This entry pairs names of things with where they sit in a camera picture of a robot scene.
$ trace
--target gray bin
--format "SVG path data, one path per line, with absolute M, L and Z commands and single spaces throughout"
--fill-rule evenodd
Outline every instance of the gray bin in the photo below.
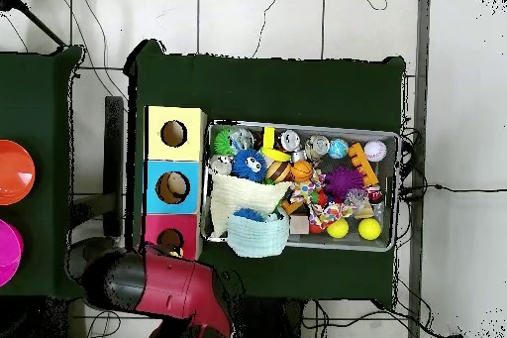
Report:
M 334 239 L 330 237 L 326 231 L 322 234 L 309 234 L 309 235 L 290 235 L 287 246 L 292 247 L 305 247 L 317 249 L 342 249 L 342 250 L 355 250 L 355 251 L 388 251 L 393 245 L 396 237 L 396 226 L 398 217 L 398 191 L 400 187 L 400 174 L 399 167 L 401 161 L 401 139 L 395 133 L 386 133 L 381 131 L 367 131 L 367 130 L 349 130 L 340 128 L 327 128 L 327 127 L 305 127 L 299 125 L 284 125 L 284 124 L 265 124 L 255 122 L 238 121 L 234 123 L 226 123 L 223 121 L 213 121 L 208 125 L 207 129 L 207 145 L 208 152 L 206 159 L 214 155 L 212 143 L 217 134 L 225 128 L 232 126 L 243 126 L 251 131 L 262 131 L 263 127 L 274 127 L 275 135 L 285 130 L 294 130 L 301 138 L 301 143 L 304 146 L 307 138 L 313 135 L 323 135 L 330 141 L 341 138 L 346 140 L 350 145 L 353 143 L 361 143 L 364 145 L 368 141 L 381 141 L 387 148 L 385 158 L 378 162 L 370 162 L 371 168 L 374 170 L 378 177 L 379 185 L 384 195 L 383 203 L 384 209 L 380 219 L 382 225 L 382 233 L 380 236 L 373 240 L 368 241 L 362 239 L 357 232 L 357 225 L 360 220 L 354 219 L 353 216 L 347 219 L 349 223 L 349 233 L 345 238 Z M 203 195 L 202 195 L 202 210 L 201 210 L 201 235 L 204 239 L 212 242 L 222 242 L 227 240 L 227 235 L 222 237 L 211 237 L 213 232 L 213 225 L 211 222 L 210 214 L 210 195 L 212 190 L 212 179 L 209 172 L 208 160 L 205 160 L 204 179 L 203 179 Z M 337 166 L 342 165 L 353 169 L 351 158 L 345 156 L 342 159 L 332 159 L 328 155 L 322 158 L 319 164 L 319 169 L 322 173 L 329 173 Z

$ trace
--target green table surface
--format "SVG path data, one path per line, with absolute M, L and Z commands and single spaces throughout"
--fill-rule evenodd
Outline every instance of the green table surface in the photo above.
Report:
M 0 295 L 82 294 L 64 268 L 70 216 L 67 101 L 81 55 L 81 47 L 50 56 L 0 53 L 0 139 L 21 144 L 36 166 L 31 192 L 0 206 L 0 219 L 20 231 L 25 246 L 16 275 L 0 287 Z
M 135 231 L 141 230 L 145 106 L 198 107 L 209 120 L 400 131 L 401 57 L 368 62 L 176 56 L 150 40 L 133 51 L 126 70 L 137 87 Z M 139 238 L 138 232 L 134 241 Z M 226 244 L 205 242 L 199 261 L 236 270 L 248 295 L 391 305 L 393 250 L 288 247 L 278 257 L 253 260 L 236 256 Z

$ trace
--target pink box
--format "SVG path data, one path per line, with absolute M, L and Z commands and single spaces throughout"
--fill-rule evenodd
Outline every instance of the pink box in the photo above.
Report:
M 183 239 L 183 258 L 197 260 L 202 244 L 197 214 L 148 214 L 146 217 L 145 241 L 158 243 L 157 238 L 164 230 L 173 229 Z

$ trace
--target blue box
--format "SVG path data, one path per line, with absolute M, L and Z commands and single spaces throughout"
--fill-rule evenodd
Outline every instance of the blue box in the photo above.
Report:
M 148 161 L 147 214 L 194 214 L 201 195 L 201 163 Z M 177 171 L 188 179 L 188 194 L 179 203 L 168 204 L 156 193 L 156 183 L 167 172 Z

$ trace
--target white towel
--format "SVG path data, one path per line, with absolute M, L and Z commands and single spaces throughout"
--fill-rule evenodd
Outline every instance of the white towel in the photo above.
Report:
M 234 176 L 212 176 L 211 221 L 217 237 L 227 230 L 229 217 L 240 208 L 251 208 L 261 214 L 272 213 L 291 183 L 263 185 Z

